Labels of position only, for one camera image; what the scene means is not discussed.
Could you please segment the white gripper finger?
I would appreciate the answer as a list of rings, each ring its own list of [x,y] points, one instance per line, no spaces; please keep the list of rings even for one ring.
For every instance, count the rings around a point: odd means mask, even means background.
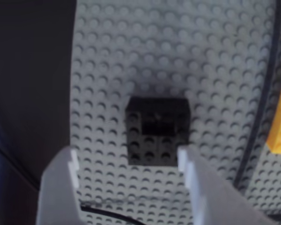
[[[257,209],[259,200],[245,196],[228,175],[236,178],[236,164],[229,156],[206,153],[190,145],[177,149],[178,170],[183,173],[190,192],[195,225],[275,225],[281,213],[265,207]]]
[[[60,150],[45,168],[37,205],[37,225],[81,225],[80,203],[75,197],[80,169],[77,152]]]

